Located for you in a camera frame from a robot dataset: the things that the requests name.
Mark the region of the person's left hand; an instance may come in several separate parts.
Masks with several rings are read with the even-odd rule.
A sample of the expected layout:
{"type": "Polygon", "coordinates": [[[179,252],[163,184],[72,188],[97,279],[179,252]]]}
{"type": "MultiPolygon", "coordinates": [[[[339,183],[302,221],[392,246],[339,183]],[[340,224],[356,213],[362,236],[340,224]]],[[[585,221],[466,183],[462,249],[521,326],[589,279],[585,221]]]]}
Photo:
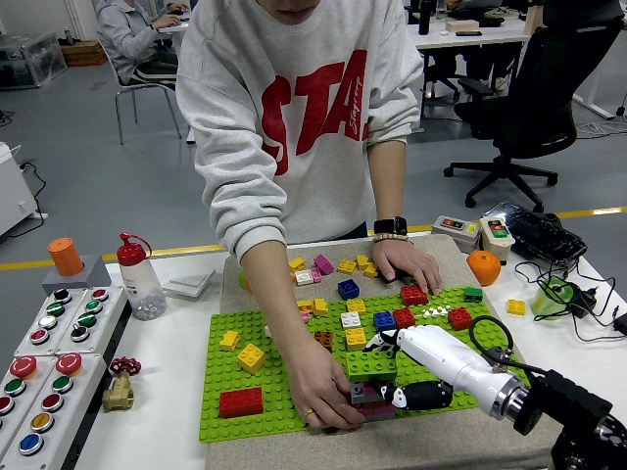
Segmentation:
{"type": "Polygon", "coordinates": [[[375,241],[372,259],[386,280],[396,278],[396,269],[410,274],[423,292],[438,295],[443,287],[437,260],[416,248],[410,241],[382,239],[375,241]]]}

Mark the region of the person's right hand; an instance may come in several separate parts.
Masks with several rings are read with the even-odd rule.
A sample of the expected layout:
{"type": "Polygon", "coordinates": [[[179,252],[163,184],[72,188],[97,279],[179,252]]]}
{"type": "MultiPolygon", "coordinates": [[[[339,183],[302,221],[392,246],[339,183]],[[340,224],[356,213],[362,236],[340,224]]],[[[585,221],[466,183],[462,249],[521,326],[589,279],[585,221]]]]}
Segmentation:
{"type": "Polygon", "coordinates": [[[313,338],[283,354],[295,408],[316,429],[352,430],[364,416],[349,404],[349,382],[339,362],[313,338]]]}

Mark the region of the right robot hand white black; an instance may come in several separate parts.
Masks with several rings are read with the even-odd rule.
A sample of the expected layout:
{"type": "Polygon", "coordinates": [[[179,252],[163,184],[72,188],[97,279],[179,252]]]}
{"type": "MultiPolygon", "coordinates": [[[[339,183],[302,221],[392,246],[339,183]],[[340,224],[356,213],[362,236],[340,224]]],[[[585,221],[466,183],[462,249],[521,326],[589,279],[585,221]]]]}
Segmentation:
{"type": "Polygon", "coordinates": [[[502,419],[507,383],[515,379],[509,373],[493,373],[492,366],[467,344],[435,325],[418,325],[386,330],[375,335],[364,352],[397,346],[414,362],[426,367],[455,392],[470,393],[479,407],[496,419],[502,419]]]}

